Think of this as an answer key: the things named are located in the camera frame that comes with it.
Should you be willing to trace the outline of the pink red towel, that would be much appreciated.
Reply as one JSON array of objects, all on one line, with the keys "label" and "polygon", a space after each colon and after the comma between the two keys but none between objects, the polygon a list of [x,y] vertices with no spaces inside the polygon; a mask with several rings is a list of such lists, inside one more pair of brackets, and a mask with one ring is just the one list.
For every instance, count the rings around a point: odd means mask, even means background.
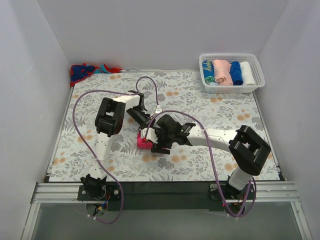
[{"label": "pink red towel", "polygon": [[151,150],[153,143],[151,141],[144,141],[141,132],[137,134],[137,148],[140,150]]}]

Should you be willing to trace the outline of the red blue towel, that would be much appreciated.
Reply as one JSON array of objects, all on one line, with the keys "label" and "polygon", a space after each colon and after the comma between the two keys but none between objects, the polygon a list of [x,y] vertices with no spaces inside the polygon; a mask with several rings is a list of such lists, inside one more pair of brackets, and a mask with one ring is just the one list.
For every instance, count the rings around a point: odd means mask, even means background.
[{"label": "red blue towel", "polygon": [[70,87],[89,78],[93,74],[117,74],[123,69],[118,67],[108,67],[106,64],[100,66],[90,64],[75,64],[70,67]]}]

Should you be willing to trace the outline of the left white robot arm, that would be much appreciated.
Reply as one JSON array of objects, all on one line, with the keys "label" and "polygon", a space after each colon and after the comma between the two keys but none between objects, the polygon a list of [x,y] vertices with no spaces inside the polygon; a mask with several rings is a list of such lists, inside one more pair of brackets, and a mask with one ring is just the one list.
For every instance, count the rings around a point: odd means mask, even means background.
[{"label": "left white robot arm", "polygon": [[97,132],[97,161],[90,167],[88,174],[80,179],[85,192],[95,200],[101,200],[106,196],[107,173],[104,168],[116,135],[123,127],[125,114],[129,114],[141,130],[145,129],[150,121],[150,115],[145,113],[144,99],[143,93],[129,91],[118,98],[105,97],[101,101],[94,121]]}]

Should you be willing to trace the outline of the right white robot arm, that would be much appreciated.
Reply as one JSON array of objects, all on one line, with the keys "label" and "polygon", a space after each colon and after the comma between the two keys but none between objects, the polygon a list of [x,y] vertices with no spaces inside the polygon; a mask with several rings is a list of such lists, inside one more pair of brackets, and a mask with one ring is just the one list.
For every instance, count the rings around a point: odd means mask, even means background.
[{"label": "right white robot arm", "polygon": [[260,175],[271,152],[270,145],[247,125],[237,130],[204,128],[190,122],[180,124],[168,114],[162,116],[156,124],[150,124],[143,133],[145,139],[152,142],[151,150],[154,153],[169,154],[174,143],[231,153],[237,168],[228,177],[222,191],[232,199],[243,195],[252,177]]}]

